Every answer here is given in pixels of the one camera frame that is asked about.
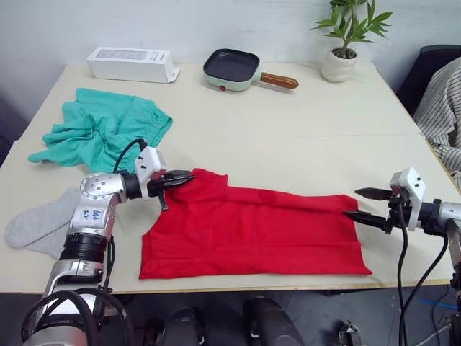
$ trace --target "white wall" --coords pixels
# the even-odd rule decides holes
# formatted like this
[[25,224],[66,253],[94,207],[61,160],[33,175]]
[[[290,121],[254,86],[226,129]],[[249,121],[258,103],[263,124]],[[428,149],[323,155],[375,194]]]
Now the white wall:
[[[377,11],[394,12],[388,39],[355,47],[393,88],[421,46],[461,44],[460,0],[377,0]],[[0,0],[0,95],[31,119],[63,67],[98,45],[166,48],[177,62],[216,48],[319,61],[335,42],[310,28],[328,15],[328,0]]]

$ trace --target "red t-shirt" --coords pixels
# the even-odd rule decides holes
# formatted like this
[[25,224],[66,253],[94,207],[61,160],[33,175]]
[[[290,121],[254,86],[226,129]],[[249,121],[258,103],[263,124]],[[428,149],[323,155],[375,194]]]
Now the red t-shirt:
[[195,169],[166,191],[169,211],[143,236],[140,279],[226,274],[369,275],[346,195],[302,197],[229,187]]

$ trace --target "wooden handle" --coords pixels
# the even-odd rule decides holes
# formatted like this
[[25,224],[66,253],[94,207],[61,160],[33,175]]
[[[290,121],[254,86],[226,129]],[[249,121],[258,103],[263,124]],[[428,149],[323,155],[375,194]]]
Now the wooden handle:
[[275,84],[286,89],[294,89],[299,85],[297,80],[294,78],[277,76],[275,74],[267,74],[266,72],[261,74],[261,81],[264,83]]

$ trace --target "white box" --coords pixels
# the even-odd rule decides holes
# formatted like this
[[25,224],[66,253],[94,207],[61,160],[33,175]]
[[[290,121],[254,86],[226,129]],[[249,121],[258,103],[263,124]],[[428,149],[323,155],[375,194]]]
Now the white box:
[[169,83],[179,73],[169,50],[98,47],[86,61],[100,79]]

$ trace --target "sock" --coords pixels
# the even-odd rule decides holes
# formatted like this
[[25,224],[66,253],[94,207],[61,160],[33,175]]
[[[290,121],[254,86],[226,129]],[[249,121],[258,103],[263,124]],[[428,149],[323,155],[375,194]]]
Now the sock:
[[58,259],[79,201],[80,192],[70,189],[54,202],[20,213],[6,225],[6,243],[15,249],[25,247]]

